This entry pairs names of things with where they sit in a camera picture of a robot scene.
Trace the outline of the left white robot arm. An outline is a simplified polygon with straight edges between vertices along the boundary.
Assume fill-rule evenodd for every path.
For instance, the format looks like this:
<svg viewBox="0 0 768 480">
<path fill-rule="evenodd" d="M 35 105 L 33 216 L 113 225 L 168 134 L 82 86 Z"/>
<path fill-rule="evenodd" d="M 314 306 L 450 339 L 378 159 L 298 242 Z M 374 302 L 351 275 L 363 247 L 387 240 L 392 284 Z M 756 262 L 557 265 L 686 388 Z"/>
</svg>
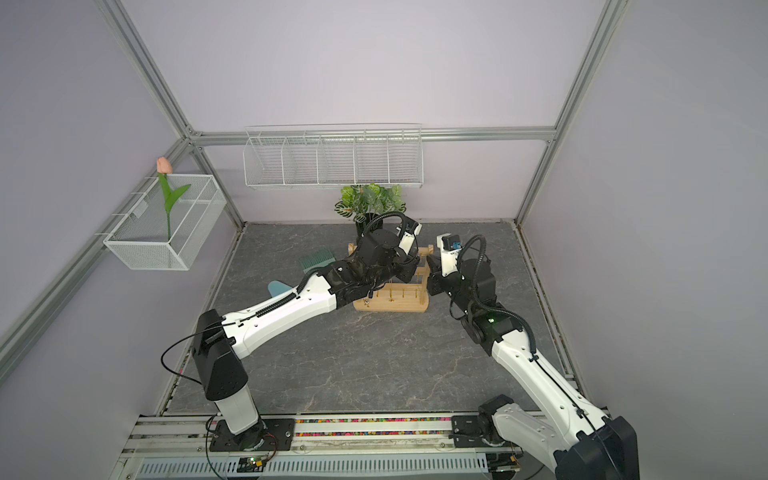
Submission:
<svg viewBox="0 0 768 480">
<path fill-rule="evenodd" d="M 204 312 L 193 340 L 191 357 L 207 400 L 222 419 L 222 440 L 230 436 L 232 451 L 264 447 L 270 434 L 248 387 L 242 360 L 258 347 L 302 322 L 368 298 L 393 278 L 410 280 L 420 263 L 416 237 L 421 225 L 402 219 L 396 231 L 379 228 L 361 234 L 346 258 L 305 274 L 288 291 L 247 309 L 220 315 Z"/>
</svg>

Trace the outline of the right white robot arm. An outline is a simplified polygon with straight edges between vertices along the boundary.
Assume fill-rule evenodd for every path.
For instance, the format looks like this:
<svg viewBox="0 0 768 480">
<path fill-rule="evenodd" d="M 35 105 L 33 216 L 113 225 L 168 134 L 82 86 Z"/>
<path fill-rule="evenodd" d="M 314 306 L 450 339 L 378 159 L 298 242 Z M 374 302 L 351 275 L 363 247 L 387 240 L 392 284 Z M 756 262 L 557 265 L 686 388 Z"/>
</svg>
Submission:
<svg viewBox="0 0 768 480">
<path fill-rule="evenodd" d="M 470 269 L 445 275 L 436 255 L 427 257 L 428 291 L 445 293 L 462 315 L 465 332 L 501 365 L 540 408 L 544 421 L 499 395 L 482 405 L 493 443 L 511 442 L 531 454 L 558 479 L 638 479 L 634 428 L 609 417 L 572 387 L 544 357 L 520 321 L 499 306 L 493 311 L 471 297 Z"/>
</svg>

